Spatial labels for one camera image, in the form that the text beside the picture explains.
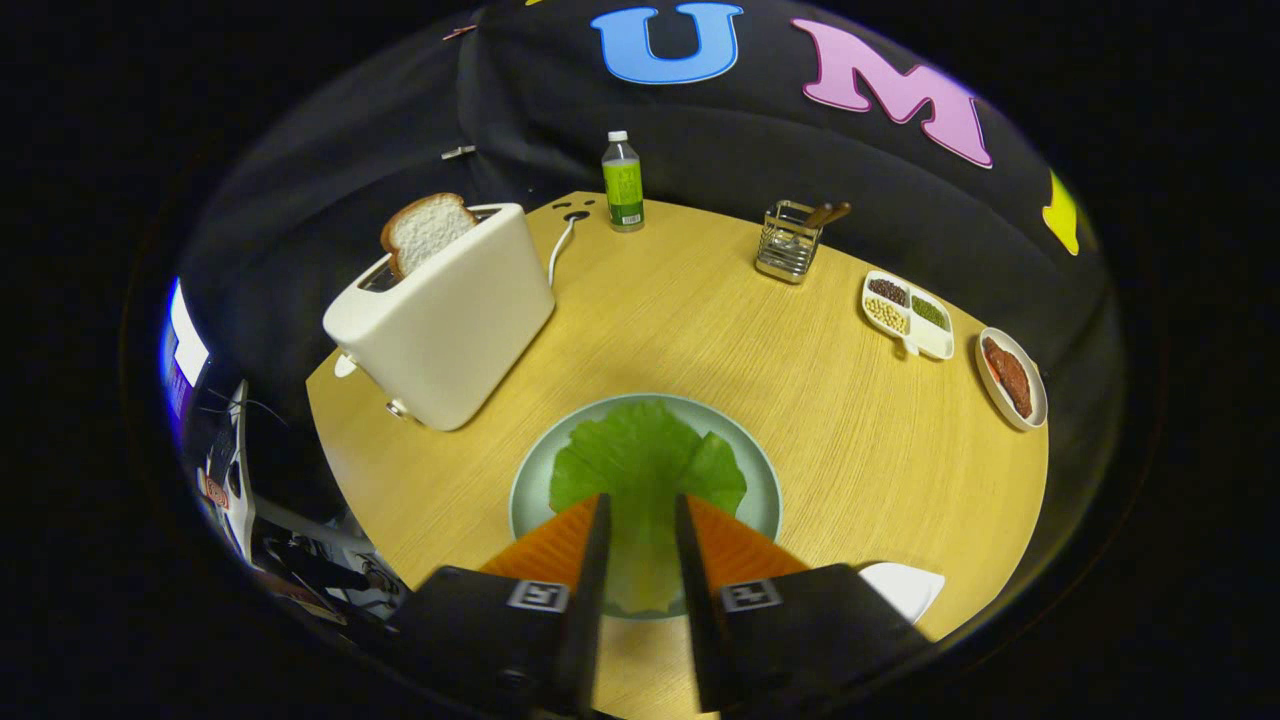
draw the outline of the letter u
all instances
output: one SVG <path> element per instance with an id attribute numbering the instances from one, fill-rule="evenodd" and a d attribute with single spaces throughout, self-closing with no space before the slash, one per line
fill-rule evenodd
<path id="1" fill-rule="evenodd" d="M 630 8 L 605 13 L 591 27 L 600 31 L 604 67 L 614 76 L 640 85 L 675 85 L 700 82 L 724 73 L 737 61 L 737 37 L 733 15 L 742 13 L 737 5 L 724 3 L 685 3 L 676 12 L 694 18 L 698 51 L 687 58 L 667 60 L 649 50 L 649 18 L 653 8 Z"/>

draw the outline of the green label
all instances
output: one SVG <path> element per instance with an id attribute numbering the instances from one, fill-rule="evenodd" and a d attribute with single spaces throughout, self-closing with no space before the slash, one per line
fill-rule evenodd
<path id="1" fill-rule="evenodd" d="M 640 186 L 640 161 L 607 163 L 604 190 L 609 197 L 609 215 L 616 225 L 644 222 L 644 188 Z"/>

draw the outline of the computer screen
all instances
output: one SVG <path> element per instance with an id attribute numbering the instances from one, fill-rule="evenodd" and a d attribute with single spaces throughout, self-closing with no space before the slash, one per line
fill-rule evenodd
<path id="1" fill-rule="evenodd" d="M 175 279 L 160 348 L 160 373 L 169 401 L 169 429 L 178 447 L 183 446 L 183 427 L 207 364 L 209 348 L 191 322 L 182 297 L 182 281 Z"/>

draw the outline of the toaster slot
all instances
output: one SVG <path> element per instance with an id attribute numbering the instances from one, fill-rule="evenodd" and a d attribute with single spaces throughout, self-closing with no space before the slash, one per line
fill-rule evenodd
<path id="1" fill-rule="evenodd" d="M 489 218 L 497 215 L 502 209 L 490 208 L 484 210 L 472 210 L 471 214 L 476 217 L 477 223 L 483 223 Z M 396 274 L 392 273 L 392 259 L 384 258 L 381 263 L 374 269 L 372 273 L 360 282 L 360 290 L 367 290 L 369 292 L 387 292 L 388 290 L 396 287 Z"/>

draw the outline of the green plate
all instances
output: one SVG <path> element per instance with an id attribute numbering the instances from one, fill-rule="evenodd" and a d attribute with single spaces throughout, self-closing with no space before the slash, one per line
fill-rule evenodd
<path id="1" fill-rule="evenodd" d="M 620 395 L 593 402 L 568 414 L 547 430 L 525 456 L 516 473 L 516 482 L 511 486 L 511 534 L 518 538 L 556 516 L 550 509 L 552 468 L 556 465 L 556 454 L 568 445 L 570 432 L 584 420 L 603 420 L 617 404 L 645 400 L 662 400 L 668 410 L 689 423 L 698 434 L 713 432 L 728 442 L 733 448 L 733 459 L 746 478 L 746 495 L 737 506 L 736 516 L 769 539 L 777 539 L 782 527 L 782 491 L 778 488 L 778 474 L 760 443 L 742 425 L 714 407 L 687 397 L 653 392 Z M 677 598 L 666 612 L 622 612 L 617 606 L 605 603 L 604 614 L 628 620 L 677 618 L 685 614 L 685 600 Z"/>

